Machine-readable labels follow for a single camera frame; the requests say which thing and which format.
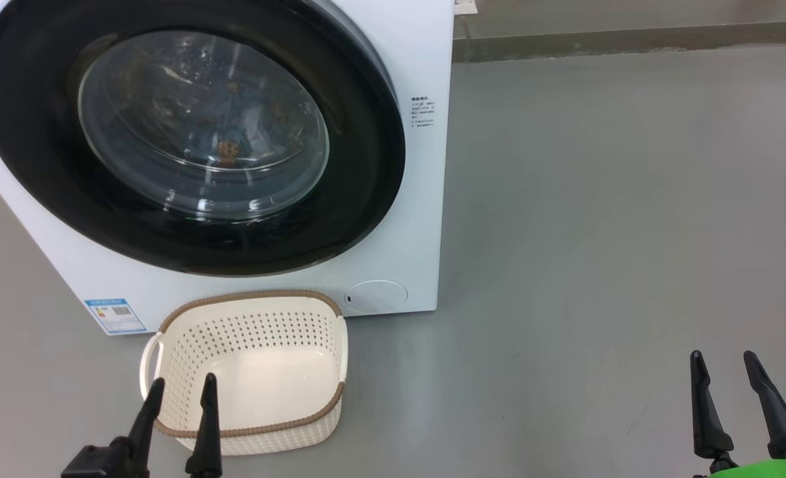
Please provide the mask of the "round white drain filter cover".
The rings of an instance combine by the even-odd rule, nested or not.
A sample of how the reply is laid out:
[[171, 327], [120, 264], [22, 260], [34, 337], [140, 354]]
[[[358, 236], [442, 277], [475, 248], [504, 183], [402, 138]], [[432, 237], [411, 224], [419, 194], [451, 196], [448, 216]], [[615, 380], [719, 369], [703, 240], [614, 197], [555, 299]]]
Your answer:
[[354, 285], [345, 292], [345, 305], [359, 315], [395, 313], [405, 305], [408, 291], [403, 285], [387, 279], [372, 279]]

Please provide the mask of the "cream perforated laundry basket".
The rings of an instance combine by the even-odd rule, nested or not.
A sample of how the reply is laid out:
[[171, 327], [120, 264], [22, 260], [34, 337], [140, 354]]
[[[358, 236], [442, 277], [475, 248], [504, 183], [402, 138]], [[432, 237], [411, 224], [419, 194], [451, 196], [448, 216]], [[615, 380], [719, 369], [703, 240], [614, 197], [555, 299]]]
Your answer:
[[349, 336], [336, 303], [318, 291], [249, 291], [180, 306], [140, 360], [140, 391], [165, 381], [156, 430], [192, 449], [209, 373], [217, 379], [221, 453], [312, 447], [341, 419]]

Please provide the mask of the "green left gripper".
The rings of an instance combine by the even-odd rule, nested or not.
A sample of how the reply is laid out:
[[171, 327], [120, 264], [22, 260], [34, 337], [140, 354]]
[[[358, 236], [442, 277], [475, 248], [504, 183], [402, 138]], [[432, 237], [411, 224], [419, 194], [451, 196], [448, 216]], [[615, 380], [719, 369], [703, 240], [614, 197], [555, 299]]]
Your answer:
[[[149, 478], [147, 462], [150, 454], [154, 422], [161, 412], [165, 379], [156, 378], [148, 390], [140, 412], [126, 438], [114, 438], [109, 445], [109, 478]], [[186, 463], [190, 478], [221, 478], [221, 439], [219, 423], [218, 383], [208, 373], [200, 398], [202, 414], [193, 453]]]

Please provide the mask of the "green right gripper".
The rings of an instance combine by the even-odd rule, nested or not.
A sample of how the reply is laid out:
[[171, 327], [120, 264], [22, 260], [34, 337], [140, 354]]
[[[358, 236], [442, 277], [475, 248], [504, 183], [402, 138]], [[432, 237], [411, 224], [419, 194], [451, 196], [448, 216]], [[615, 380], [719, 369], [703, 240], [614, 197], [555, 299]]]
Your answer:
[[758, 395], [769, 436], [767, 450], [772, 459], [735, 466], [727, 453], [733, 450], [731, 437], [724, 432], [710, 394], [710, 375], [702, 352], [690, 354], [690, 391], [694, 454], [711, 460], [707, 475], [694, 478], [786, 478], [786, 403], [766, 369], [753, 351], [743, 360], [752, 390]]

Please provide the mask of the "white front-load washing machine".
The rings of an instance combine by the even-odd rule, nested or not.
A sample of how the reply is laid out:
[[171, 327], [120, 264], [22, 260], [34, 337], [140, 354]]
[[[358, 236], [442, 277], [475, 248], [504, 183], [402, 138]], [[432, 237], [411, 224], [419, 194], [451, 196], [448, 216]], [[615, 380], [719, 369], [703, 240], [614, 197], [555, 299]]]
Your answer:
[[[10, 0], [0, 0], [0, 8]], [[125, 299], [156, 332], [163, 318], [196, 299], [248, 291], [310, 290], [330, 299], [347, 317], [360, 317], [345, 292], [372, 279], [408, 291], [396, 313], [433, 311], [438, 303], [439, 255], [451, 66], [453, 0], [314, 0], [332, 8], [395, 90], [406, 140], [406, 165], [396, 198], [378, 226], [344, 253], [299, 270], [263, 276], [203, 276], [132, 260], [67, 226], [30, 195], [0, 158], [0, 196], [28, 230], [56, 272], [84, 302]]]

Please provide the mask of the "blue bear print garment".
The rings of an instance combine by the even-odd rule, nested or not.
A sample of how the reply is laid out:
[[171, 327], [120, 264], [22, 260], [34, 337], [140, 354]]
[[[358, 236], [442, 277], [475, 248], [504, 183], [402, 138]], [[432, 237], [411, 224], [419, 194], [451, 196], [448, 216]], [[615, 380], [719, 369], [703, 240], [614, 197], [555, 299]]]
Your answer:
[[184, 115], [183, 157], [223, 169], [283, 163], [304, 151], [306, 100], [272, 98], [268, 86], [228, 81]]

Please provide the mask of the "blue energy label sticker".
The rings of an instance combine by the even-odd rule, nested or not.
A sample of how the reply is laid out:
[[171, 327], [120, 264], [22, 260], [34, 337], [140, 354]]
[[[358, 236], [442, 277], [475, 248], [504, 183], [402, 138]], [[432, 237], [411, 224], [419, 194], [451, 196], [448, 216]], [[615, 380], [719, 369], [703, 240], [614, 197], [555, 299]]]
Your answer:
[[147, 332], [147, 327], [125, 299], [86, 300], [84, 305], [110, 336]]

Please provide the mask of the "black round glass washer door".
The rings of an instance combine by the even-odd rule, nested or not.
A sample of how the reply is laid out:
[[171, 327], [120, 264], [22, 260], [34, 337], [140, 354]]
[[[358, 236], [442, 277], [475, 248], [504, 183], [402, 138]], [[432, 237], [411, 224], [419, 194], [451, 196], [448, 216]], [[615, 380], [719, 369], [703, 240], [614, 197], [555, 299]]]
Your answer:
[[[183, 157], [184, 115], [228, 81], [306, 100], [306, 148], [272, 166]], [[0, 158], [48, 212], [145, 264], [263, 276], [344, 253], [406, 165], [370, 45], [314, 0], [10, 0]]]

